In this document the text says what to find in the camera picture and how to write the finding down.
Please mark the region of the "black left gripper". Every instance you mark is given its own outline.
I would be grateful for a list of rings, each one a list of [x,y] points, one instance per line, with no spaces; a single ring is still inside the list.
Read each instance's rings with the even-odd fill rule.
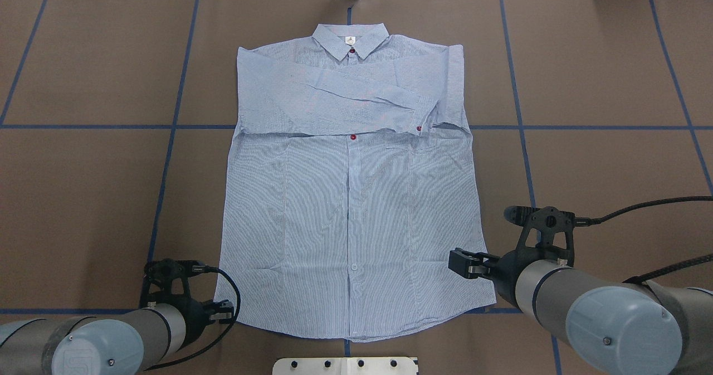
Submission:
[[[206,327],[216,321],[231,323],[235,316],[235,306],[231,301],[200,302],[193,298],[181,297],[181,314],[185,321],[185,336],[199,337]]]

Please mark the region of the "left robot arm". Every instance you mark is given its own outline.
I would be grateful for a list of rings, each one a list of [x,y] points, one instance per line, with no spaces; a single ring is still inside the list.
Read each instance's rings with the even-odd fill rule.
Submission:
[[[183,295],[152,298],[140,309],[107,318],[27,319],[2,325],[3,374],[137,374],[194,359],[179,350],[214,323],[231,328],[239,305]]]

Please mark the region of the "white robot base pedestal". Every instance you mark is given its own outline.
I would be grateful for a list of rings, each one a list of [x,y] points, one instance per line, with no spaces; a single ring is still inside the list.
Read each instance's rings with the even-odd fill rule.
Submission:
[[[285,358],[272,374],[419,374],[419,366],[412,357]]]

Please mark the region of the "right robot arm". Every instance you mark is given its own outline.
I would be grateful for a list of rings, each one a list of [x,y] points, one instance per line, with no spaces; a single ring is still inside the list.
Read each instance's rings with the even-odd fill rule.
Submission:
[[[680,261],[621,283],[575,269],[573,231],[639,208],[710,201],[689,196],[635,204],[600,218],[555,207],[510,206],[504,217],[522,228],[504,256],[456,248],[448,268],[491,281],[497,294],[609,374],[710,374],[712,296],[700,287],[665,287],[660,276],[711,261]]]

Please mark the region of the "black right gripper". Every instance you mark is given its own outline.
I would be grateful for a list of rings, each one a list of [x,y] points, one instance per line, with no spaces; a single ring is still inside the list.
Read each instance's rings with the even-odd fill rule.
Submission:
[[[495,256],[480,252],[476,257],[481,260],[476,264],[480,271],[478,275],[492,281],[497,294],[507,303],[517,303],[515,286],[521,274],[517,253],[509,252],[504,256]],[[449,251],[448,268],[460,277],[473,279],[474,273],[470,272],[473,265],[474,253],[459,247]]]

